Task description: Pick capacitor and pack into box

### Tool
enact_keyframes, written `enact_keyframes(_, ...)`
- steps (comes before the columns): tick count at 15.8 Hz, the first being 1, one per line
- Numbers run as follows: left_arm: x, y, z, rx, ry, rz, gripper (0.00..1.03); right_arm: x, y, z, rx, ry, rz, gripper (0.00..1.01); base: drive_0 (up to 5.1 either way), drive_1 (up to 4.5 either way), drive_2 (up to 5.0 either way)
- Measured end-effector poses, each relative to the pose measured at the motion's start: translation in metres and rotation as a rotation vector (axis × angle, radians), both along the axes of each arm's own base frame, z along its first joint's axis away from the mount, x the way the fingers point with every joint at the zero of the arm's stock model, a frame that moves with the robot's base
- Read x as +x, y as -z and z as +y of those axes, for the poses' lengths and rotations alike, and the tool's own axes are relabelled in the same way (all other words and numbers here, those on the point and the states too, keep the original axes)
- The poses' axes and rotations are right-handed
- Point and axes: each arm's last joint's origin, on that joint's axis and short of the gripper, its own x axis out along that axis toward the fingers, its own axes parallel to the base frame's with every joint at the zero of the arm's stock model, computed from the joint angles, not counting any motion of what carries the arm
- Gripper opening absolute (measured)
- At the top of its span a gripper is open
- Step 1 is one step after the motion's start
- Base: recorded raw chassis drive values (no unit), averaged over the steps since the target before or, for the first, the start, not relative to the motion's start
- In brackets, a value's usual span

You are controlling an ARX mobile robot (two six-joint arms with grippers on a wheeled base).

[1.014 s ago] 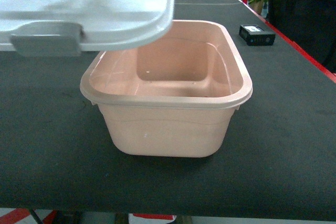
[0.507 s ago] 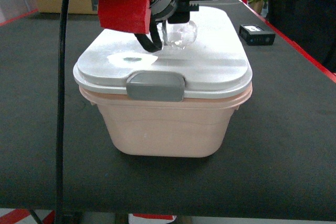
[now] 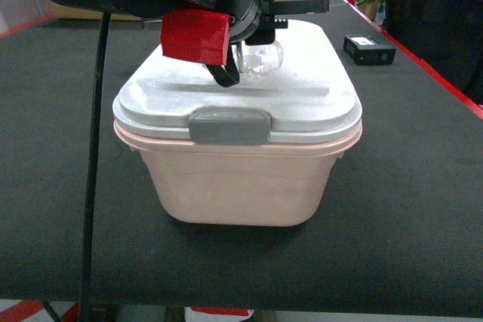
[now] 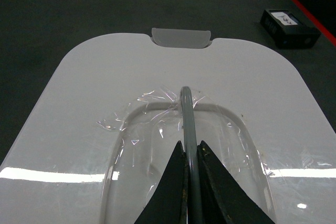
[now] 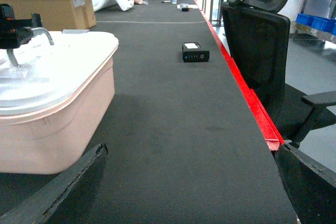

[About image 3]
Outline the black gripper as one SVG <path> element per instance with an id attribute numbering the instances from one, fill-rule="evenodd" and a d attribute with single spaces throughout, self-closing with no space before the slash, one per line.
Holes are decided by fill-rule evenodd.
<path id="1" fill-rule="evenodd" d="M 275 41 L 277 29 L 287 29 L 286 19 L 277 16 L 292 14 L 320 14 L 329 12 L 330 0 L 260 0 L 259 11 L 255 18 L 256 26 L 252 34 L 245 39 L 246 45 L 267 45 Z"/>

